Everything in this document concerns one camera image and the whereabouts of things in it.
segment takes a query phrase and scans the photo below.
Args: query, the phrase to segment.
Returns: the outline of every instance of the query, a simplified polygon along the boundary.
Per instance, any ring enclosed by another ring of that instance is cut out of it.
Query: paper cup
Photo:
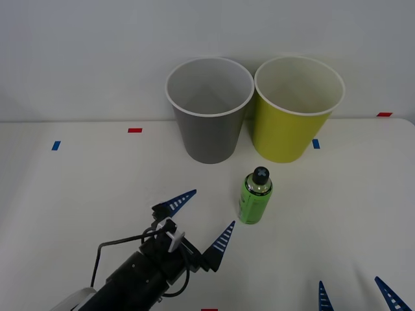
[[[249,71],[225,58],[197,58],[169,75],[166,95],[193,159],[212,164],[233,154],[254,89]]]
[[[255,87],[254,146],[278,163],[303,154],[345,92],[336,71],[306,57],[265,62],[255,74]]]

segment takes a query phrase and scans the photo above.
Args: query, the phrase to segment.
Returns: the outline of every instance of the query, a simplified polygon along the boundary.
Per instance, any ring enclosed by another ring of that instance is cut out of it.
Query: cup rim
[[[342,96],[338,100],[337,104],[335,104],[333,107],[331,107],[329,109],[326,109],[324,111],[313,112],[313,113],[303,113],[303,112],[291,111],[291,110],[279,107],[279,106],[275,105],[273,102],[271,102],[269,99],[267,99],[266,96],[264,96],[264,94],[262,94],[261,90],[258,87],[258,83],[257,83],[258,74],[259,74],[260,70],[262,68],[264,68],[264,66],[268,65],[268,63],[275,62],[276,60],[280,60],[282,58],[302,58],[304,60],[309,60],[311,62],[315,62],[315,63],[318,63],[319,65],[324,66],[325,68],[329,69],[332,73],[334,73],[335,76],[337,77],[338,81],[340,82],[340,85],[342,86]],[[265,63],[263,63],[261,66],[259,66],[259,68],[255,72],[254,83],[255,83],[255,89],[257,90],[259,96],[261,96],[261,98],[263,100],[265,100],[265,102],[270,104],[272,107],[274,107],[278,110],[284,111],[286,113],[290,113],[291,115],[301,115],[303,117],[313,117],[313,116],[316,116],[316,115],[325,115],[327,113],[332,112],[343,101],[344,95],[346,94],[346,85],[344,84],[343,78],[339,75],[339,73],[337,71],[335,71],[333,68],[328,66],[328,64],[326,64],[324,62],[321,62],[320,60],[315,60],[314,58],[310,58],[310,57],[306,57],[306,56],[278,56],[278,57],[272,58],[270,60],[267,60]]]
[[[187,65],[187,64],[189,64],[189,63],[193,63],[193,62],[197,62],[197,61],[199,61],[199,60],[207,60],[207,59],[210,59],[210,60],[224,60],[224,61],[227,61],[227,62],[230,62],[230,63],[232,63],[232,64],[234,64],[234,65],[238,65],[243,71],[245,71],[245,73],[250,77],[250,81],[251,81],[251,92],[250,92],[250,94],[248,95],[248,97],[246,98],[246,100],[242,103],[242,104],[240,104],[239,106],[237,106],[237,107],[235,107],[235,108],[233,108],[233,109],[231,109],[231,110],[228,110],[228,111],[225,111],[225,112],[222,112],[222,113],[214,113],[214,114],[209,114],[209,115],[207,115],[207,114],[204,114],[204,113],[196,113],[196,112],[192,112],[192,111],[189,111],[189,110],[186,110],[186,109],[184,109],[184,108],[182,108],[182,107],[180,107],[179,105],[177,105],[175,102],[174,102],[174,100],[170,97],[170,95],[169,95],[169,92],[168,92],[168,85],[169,85],[169,81],[170,81],[170,79],[171,79],[171,76],[179,69],[179,68],[181,68],[181,67],[183,67],[183,66],[185,66],[185,65]],[[249,72],[249,70],[247,70],[247,68],[245,68],[244,66],[242,66],[240,63],[238,63],[238,62],[235,62],[234,60],[230,60],[229,58],[224,58],[224,57],[198,57],[198,58],[192,58],[191,60],[188,60],[187,62],[184,62],[184,63],[181,63],[179,66],[176,66],[172,71],[171,71],[171,73],[168,75],[168,77],[167,77],[167,80],[166,80],[166,84],[165,84],[165,93],[166,93],[166,96],[167,96],[167,99],[169,100],[169,102],[175,107],[175,108],[177,108],[177,109],[179,109],[181,112],[184,112],[184,113],[186,113],[186,114],[188,114],[188,115],[192,115],[192,116],[195,116],[195,117],[204,117],[204,118],[215,118],[215,117],[223,117],[223,116],[225,116],[225,115],[230,115],[230,114],[232,114],[232,113],[234,113],[234,112],[236,112],[236,111],[238,111],[238,110],[240,110],[240,109],[242,109],[243,107],[245,107],[246,105],[247,105],[247,103],[249,103],[249,101],[251,100],[251,98],[252,98],[252,96],[254,95],[254,91],[255,91],[255,82],[254,82],[254,78],[252,77],[252,75],[251,75],[251,73]]]

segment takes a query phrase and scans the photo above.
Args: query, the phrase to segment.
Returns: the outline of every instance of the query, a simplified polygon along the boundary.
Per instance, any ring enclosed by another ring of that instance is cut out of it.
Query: yellow paper cup
[[[265,62],[255,74],[255,88],[254,146],[278,163],[303,154],[345,92],[334,69],[306,57]]]

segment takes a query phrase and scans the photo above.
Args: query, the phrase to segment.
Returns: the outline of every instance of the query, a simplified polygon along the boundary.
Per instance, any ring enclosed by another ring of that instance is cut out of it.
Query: blue tape marker
[[[60,141],[55,141],[52,147],[52,151],[57,151],[57,149],[59,148],[60,145]]]
[[[314,149],[320,149],[320,143],[318,142],[318,139],[313,139],[313,147]]]

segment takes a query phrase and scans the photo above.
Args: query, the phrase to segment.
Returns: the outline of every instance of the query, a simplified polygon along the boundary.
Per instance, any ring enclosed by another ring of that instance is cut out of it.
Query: white wall
[[[345,79],[336,116],[415,120],[413,0],[1,0],[0,120],[171,119],[168,72],[194,56],[253,71],[315,56]]]

